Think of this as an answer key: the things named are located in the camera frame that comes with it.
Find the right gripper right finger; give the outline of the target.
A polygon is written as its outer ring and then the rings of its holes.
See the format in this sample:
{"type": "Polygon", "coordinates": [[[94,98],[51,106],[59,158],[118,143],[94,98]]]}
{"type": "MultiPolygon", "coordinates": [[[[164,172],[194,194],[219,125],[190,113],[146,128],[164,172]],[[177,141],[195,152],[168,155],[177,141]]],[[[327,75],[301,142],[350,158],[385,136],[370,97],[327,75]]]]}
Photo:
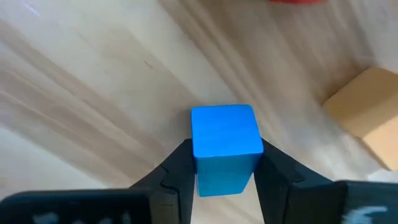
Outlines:
{"type": "Polygon", "coordinates": [[[265,223],[339,223],[345,187],[266,140],[254,180],[265,223]]]}

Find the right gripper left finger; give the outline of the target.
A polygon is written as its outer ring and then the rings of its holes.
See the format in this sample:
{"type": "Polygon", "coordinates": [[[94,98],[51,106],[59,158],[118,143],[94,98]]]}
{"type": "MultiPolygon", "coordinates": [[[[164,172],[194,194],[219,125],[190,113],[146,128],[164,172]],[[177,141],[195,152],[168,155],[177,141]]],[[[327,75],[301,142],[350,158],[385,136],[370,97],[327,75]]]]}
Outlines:
{"type": "Polygon", "coordinates": [[[194,185],[193,144],[186,139],[129,189],[146,196],[151,223],[190,224],[194,185]]]}

